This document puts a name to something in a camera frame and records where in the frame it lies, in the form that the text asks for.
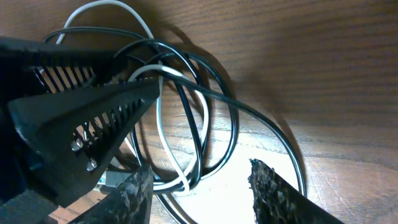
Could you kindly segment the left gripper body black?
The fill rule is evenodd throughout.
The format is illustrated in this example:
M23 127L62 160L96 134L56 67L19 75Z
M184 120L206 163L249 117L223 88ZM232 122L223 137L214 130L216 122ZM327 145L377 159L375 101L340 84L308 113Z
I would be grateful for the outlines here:
M40 223L58 207L58 182L42 133L49 98L1 102L1 223Z

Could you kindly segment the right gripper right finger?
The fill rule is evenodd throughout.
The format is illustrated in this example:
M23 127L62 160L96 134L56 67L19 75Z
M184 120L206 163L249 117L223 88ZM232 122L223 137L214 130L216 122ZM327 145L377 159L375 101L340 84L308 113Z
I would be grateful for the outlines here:
M294 189L274 169L258 159L251 159L248 177L254 195L256 223L327 224L341 223Z

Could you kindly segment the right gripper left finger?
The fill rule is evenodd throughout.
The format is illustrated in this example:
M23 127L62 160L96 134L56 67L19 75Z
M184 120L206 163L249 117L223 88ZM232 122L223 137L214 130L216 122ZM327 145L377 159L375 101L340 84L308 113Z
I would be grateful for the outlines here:
M102 201L81 214L77 224L149 224L154 176L149 164L135 170Z

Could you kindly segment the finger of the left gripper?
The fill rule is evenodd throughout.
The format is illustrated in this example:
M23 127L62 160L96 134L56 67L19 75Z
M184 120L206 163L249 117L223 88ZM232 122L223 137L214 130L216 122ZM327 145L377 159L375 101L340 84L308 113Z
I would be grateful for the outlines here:
M9 102L33 189L63 207L87 194L158 96L158 80L146 78Z
M110 50L1 37L1 102L102 86L127 67Z

